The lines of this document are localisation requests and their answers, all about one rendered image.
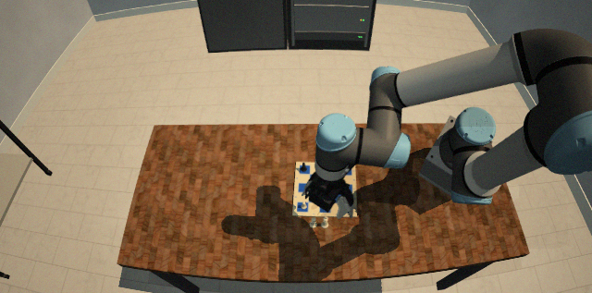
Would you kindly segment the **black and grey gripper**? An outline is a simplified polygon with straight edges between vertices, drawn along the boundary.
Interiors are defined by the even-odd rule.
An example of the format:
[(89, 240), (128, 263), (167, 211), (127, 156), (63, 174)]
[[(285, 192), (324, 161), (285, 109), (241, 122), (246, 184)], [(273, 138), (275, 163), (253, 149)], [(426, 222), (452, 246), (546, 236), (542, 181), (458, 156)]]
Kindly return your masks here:
[[(314, 203), (315, 205), (322, 208), (328, 213), (336, 202), (336, 199), (334, 200), (334, 198), (337, 198), (341, 194), (341, 196), (337, 198), (337, 205), (339, 207), (337, 212), (337, 218), (342, 218), (346, 213), (348, 213), (349, 217), (352, 218), (354, 203), (353, 195), (346, 181), (343, 178), (345, 178), (345, 176), (339, 180), (326, 182), (326, 180), (322, 179), (319, 175), (317, 175), (316, 172), (313, 172), (313, 174), (311, 175), (310, 179), (307, 181), (304, 187), (304, 192), (302, 193), (302, 196), (305, 195), (305, 199), (309, 197), (310, 202)], [(319, 183), (319, 181), (321, 184)], [(316, 194), (317, 187), (318, 193)]]

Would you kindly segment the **blue and cream chessboard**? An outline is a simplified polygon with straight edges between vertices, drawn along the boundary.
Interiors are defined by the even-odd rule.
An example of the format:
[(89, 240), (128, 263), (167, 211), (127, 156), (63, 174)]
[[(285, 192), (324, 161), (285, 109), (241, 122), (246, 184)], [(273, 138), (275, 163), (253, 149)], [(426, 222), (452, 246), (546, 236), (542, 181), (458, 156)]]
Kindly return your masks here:
[[(302, 163), (305, 163), (305, 167), (307, 170), (303, 172), (301, 170)], [(304, 187), (307, 181), (310, 179), (311, 175), (315, 171), (315, 163), (309, 162), (296, 162), (296, 171), (295, 171), (295, 184), (294, 184), (294, 197), (293, 197), (293, 210), (292, 216), (312, 216), (312, 217), (337, 217), (338, 212), (338, 205), (335, 202), (333, 207), (327, 213), (325, 210), (321, 209), (314, 203), (309, 201), (309, 197), (305, 199), (305, 195), (302, 196), (304, 191)], [(357, 196), (356, 196), (356, 171), (355, 166), (352, 170), (346, 175), (344, 178), (346, 183), (350, 184), (349, 189), (353, 193), (353, 216), (357, 217)], [(302, 209), (302, 203), (306, 202), (306, 209)]]

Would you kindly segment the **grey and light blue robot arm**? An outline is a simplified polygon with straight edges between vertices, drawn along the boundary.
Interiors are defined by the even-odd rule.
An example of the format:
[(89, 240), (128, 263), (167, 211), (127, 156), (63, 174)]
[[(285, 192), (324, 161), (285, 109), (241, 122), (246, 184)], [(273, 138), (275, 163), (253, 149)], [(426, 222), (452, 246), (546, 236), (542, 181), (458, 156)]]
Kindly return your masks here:
[(320, 121), (317, 175), (339, 180), (356, 164), (404, 168), (411, 139), (401, 133), (402, 108), (515, 82), (536, 84), (538, 105), (512, 135), (492, 148), (493, 117), (469, 107), (442, 137), (439, 154), (452, 170), (451, 200), (489, 205), (501, 184), (543, 166), (559, 175), (592, 171), (592, 43), (554, 29), (513, 35), (506, 43), (401, 73), (395, 67), (376, 68), (366, 128), (339, 113)]

